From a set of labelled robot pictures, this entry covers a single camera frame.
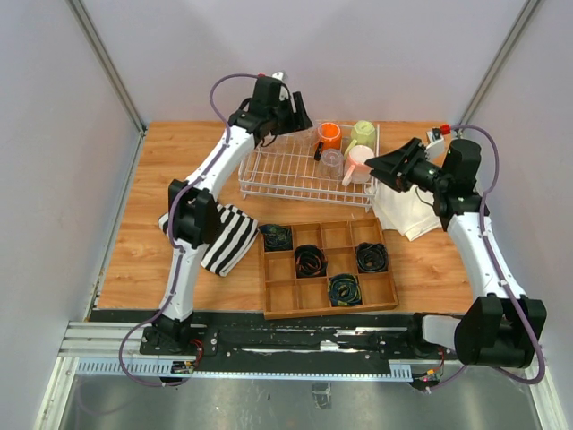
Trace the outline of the rolled belt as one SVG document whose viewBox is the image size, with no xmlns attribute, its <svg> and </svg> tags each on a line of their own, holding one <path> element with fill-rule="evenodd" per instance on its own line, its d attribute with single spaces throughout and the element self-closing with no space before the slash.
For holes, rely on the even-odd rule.
<svg viewBox="0 0 573 430">
<path fill-rule="evenodd" d="M 382 243 L 361 243 L 355 249 L 355 259 L 361 273 L 384 272 L 389 267 L 388 251 Z"/>
<path fill-rule="evenodd" d="M 363 303 L 358 278 L 341 273 L 329 279 L 328 297 L 332 306 L 356 306 Z"/>
<path fill-rule="evenodd" d="M 295 273 L 297 278 L 316 278 L 326 275 L 328 261 L 316 245 L 300 245 L 295 249 Z"/>
<path fill-rule="evenodd" d="M 265 224 L 260 227 L 266 252 L 288 251 L 293 248 L 292 230 L 277 224 Z"/>
</svg>

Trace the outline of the rolled belt top left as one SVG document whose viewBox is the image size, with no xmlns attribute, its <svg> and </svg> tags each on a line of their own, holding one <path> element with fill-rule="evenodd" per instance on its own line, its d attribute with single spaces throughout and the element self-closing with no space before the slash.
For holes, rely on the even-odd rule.
<svg viewBox="0 0 573 430">
<path fill-rule="evenodd" d="M 260 227 L 266 252 L 288 251 L 293 248 L 292 230 L 277 224 L 265 224 Z"/>
</svg>

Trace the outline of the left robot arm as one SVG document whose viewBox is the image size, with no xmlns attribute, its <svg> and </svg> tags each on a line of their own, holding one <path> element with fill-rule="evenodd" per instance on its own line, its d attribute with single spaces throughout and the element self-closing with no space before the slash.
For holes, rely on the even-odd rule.
<svg viewBox="0 0 573 430">
<path fill-rule="evenodd" d="M 161 333 L 162 346 L 175 355 L 192 343 L 194 288 L 201 260 L 220 229 L 217 199 L 223 185 L 267 136 L 312 127 L 301 93 L 290 91 L 282 72 L 234 73 L 216 84 L 249 77 L 255 80 L 251 97 L 230 117 L 219 117 L 225 131 L 209 156 L 185 180 L 174 180 L 168 187 L 167 238 L 173 258 L 166 293 L 152 326 Z"/>
</svg>

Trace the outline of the rolled belt bottom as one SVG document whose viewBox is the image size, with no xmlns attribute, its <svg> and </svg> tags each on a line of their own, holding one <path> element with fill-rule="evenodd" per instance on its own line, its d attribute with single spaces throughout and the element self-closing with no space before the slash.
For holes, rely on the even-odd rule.
<svg viewBox="0 0 573 430">
<path fill-rule="evenodd" d="M 363 303 L 358 278 L 341 273 L 329 279 L 328 297 L 332 306 L 356 306 Z"/>
</svg>

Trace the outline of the aluminium rail frame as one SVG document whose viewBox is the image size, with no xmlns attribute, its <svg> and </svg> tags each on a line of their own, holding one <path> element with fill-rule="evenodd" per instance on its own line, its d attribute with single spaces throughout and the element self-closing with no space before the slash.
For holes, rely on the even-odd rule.
<svg viewBox="0 0 573 430">
<path fill-rule="evenodd" d="M 149 388 L 187 378 L 410 383 L 423 394 L 465 372 L 451 343 L 424 340 L 418 314 L 268 320 L 257 313 L 196 313 L 179 335 L 144 313 L 99 312 L 70 322 L 35 426 L 58 427 L 75 377 L 124 376 Z"/>
</svg>

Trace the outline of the yellow-green mug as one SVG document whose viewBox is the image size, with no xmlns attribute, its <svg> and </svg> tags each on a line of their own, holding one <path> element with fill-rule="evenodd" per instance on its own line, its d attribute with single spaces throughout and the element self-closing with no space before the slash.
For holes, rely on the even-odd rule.
<svg viewBox="0 0 573 430">
<path fill-rule="evenodd" d="M 351 130 L 350 143 L 346 147 L 344 157 L 346 158 L 349 152 L 357 145 L 367 146 L 372 151 L 375 151 L 376 142 L 377 131 L 374 124 L 370 121 L 359 120 L 354 124 Z"/>
</svg>

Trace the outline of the rolled belt middle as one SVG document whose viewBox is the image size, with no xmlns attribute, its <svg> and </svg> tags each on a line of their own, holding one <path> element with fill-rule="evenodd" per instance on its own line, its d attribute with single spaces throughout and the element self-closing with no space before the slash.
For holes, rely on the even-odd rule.
<svg viewBox="0 0 573 430">
<path fill-rule="evenodd" d="M 300 245 L 295 249 L 295 273 L 297 278 L 316 278 L 326 275 L 328 261 L 316 245 Z"/>
</svg>

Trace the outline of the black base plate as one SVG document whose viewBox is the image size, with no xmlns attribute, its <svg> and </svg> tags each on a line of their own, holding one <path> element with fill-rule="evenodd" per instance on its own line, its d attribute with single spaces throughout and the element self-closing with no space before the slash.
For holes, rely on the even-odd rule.
<svg viewBox="0 0 573 430">
<path fill-rule="evenodd" d="M 198 311 L 186 346 L 152 325 L 142 333 L 143 355 L 190 357 L 215 373 L 383 375 L 393 360 L 432 365 L 456 358 L 452 348 L 415 343 L 411 314 L 342 314 L 268 320 L 261 313 Z"/>
</svg>

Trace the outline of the rolled belt right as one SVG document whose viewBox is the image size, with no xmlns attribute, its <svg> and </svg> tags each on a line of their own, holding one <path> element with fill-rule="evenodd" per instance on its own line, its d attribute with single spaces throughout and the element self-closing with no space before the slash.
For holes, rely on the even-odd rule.
<svg viewBox="0 0 573 430">
<path fill-rule="evenodd" d="M 389 267 L 388 251 L 382 243 L 361 243 L 355 249 L 355 259 L 361 273 L 384 272 Z"/>
</svg>

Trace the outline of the wooden compartment tray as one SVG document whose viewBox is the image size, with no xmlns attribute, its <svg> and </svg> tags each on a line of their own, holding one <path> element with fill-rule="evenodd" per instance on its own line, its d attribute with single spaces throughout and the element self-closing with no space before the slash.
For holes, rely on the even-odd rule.
<svg viewBox="0 0 573 430">
<path fill-rule="evenodd" d="M 263 313 L 267 319 L 376 312 L 398 307 L 398 293 L 389 250 L 377 220 L 354 219 L 280 226 L 292 230 L 291 250 L 266 252 L 261 233 Z M 386 271 L 361 273 L 358 270 L 355 249 L 364 242 L 382 243 L 386 246 L 389 257 Z M 300 245 L 316 245 L 322 250 L 328 261 L 325 276 L 296 277 L 294 253 Z M 361 305 L 330 304 L 329 279 L 341 273 L 350 273 L 358 278 L 363 298 Z"/>
</svg>

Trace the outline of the black white striped cloth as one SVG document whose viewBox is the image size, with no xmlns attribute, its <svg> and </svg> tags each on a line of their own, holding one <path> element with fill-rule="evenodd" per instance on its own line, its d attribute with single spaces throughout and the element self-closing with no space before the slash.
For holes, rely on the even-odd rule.
<svg viewBox="0 0 573 430">
<path fill-rule="evenodd" d="M 243 259 L 258 233 L 258 220 L 232 204 L 217 203 L 221 229 L 204 254 L 201 267 L 219 277 L 226 275 Z"/>
</svg>

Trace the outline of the pink white mug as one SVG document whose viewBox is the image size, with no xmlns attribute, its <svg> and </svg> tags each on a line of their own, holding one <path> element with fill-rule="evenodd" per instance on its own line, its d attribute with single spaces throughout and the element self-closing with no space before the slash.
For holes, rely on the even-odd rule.
<svg viewBox="0 0 573 430">
<path fill-rule="evenodd" d="M 373 150 L 366 145 L 356 145 L 346 157 L 343 186 L 350 184 L 364 184 L 370 180 L 372 169 L 365 164 L 365 161 L 374 157 Z"/>
</svg>

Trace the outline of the clear plastic cup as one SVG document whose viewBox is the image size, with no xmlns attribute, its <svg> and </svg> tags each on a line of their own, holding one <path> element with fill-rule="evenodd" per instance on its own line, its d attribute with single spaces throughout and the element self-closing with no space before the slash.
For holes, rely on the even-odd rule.
<svg viewBox="0 0 573 430">
<path fill-rule="evenodd" d="M 315 127 L 295 134 L 295 143 L 304 151 L 314 148 L 317 141 L 317 129 Z"/>
<path fill-rule="evenodd" d="M 327 149 L 321 154 L 319 161 L 319 177 L 339 180 L 344 171 L 344 157 L 343 154 L 336 149 Z"/>
</svg>

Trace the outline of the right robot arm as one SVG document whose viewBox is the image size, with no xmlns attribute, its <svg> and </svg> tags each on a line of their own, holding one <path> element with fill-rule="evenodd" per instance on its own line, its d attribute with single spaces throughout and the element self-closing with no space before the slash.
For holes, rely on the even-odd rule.
<svg viewBox="0 0 573 430">
<path fill-rule="evenodd" d="M 374 178 L 395 192 L 416 186 L 433 196 L 433 211 L 456 245 L 474 302 L 461 317 L 417 314 L 406 339 L 414 357 L 442 346 L 468 366 L 526 368 L 535 359 L 547 311 L 527 297 L 511 275 L 492 231 L 484 198 L 475 190 L 481 147 L 454 139 L 441 166 L 431 163 L 422 142 L 368 159 Z"/>
</svg>

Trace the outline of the cream folded cloth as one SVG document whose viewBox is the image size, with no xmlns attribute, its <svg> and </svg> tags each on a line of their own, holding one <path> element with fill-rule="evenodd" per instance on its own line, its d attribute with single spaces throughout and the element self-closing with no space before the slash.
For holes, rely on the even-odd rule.
<svg viewBox="0 0 573 430">
<path fill-rule="evenodd" d="M 405 193 L 397 193 L 378 183 L 372 209 L 385 230 L 396 230 L 410 242 L 441 227 L 433 211 L 433 195 L 416 185 Z"/>
</svg>

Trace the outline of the orange enamel mug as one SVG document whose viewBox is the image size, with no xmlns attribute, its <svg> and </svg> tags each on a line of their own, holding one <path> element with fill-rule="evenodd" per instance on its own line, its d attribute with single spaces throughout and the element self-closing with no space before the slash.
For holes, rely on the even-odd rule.
<svg viewBox="0 0 573 430">
<path fill-rule="evenodd" d="M 315 161 L 321 159 L 321 155 L 326 150 L 339 151 L 341 148 L 342 132 L 341 128 L 332 122 L 326 122 L 317 127 L 317 143 L 313 158 Z"/>
</svg>

